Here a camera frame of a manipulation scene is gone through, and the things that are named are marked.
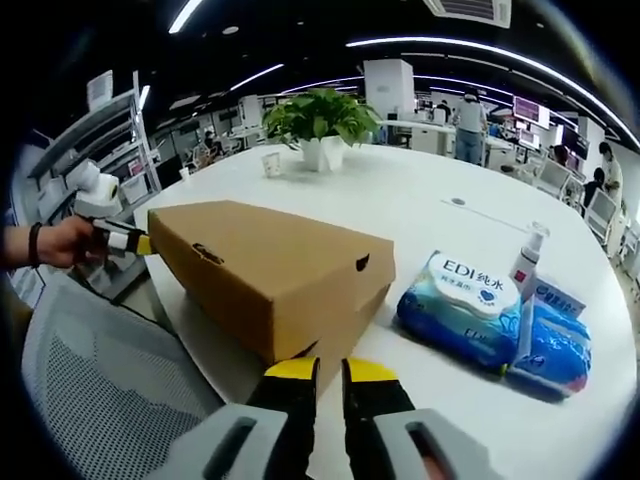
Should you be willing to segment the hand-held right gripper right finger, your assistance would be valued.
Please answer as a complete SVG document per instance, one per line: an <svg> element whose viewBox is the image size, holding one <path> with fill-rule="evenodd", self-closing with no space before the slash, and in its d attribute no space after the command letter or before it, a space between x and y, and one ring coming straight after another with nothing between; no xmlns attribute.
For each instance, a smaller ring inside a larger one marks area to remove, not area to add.
<svg viewBox="0 0 640 480"><path fill-rule="evenodd" d="M345 449L356 479L499 479L486 446L418 409L381 364L342 361Z"/></svg>

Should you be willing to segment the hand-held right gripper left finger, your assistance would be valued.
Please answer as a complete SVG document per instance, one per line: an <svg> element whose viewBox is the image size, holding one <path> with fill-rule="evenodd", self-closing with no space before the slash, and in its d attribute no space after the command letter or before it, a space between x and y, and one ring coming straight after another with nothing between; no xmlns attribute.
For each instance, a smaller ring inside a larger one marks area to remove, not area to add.
<svg viewBox="0 0 640 480"><path fill-rule="evenodd" d="M229 403L177 439L156 479L306 479L314 449L317 357L279 362L245 404Z"/></svg>

